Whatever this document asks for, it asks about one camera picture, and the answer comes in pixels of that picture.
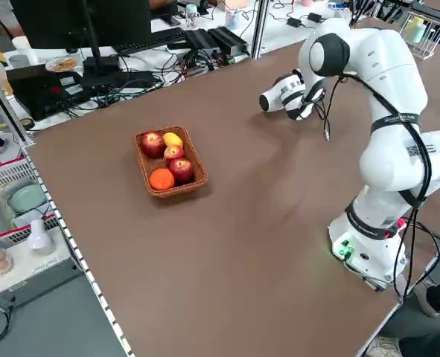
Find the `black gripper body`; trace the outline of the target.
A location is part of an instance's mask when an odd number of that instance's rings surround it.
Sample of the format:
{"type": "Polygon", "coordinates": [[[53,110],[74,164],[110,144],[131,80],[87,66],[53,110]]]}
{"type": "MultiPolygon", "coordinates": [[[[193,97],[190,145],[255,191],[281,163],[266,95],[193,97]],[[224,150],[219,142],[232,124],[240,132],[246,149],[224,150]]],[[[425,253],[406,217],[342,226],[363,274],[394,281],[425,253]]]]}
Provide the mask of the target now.
{"type": "Polygon", "coordinates": [[[403,1],[380,0],[375,2],[374,17],[381,20],[391,20],[404,6],[403,1]]]}

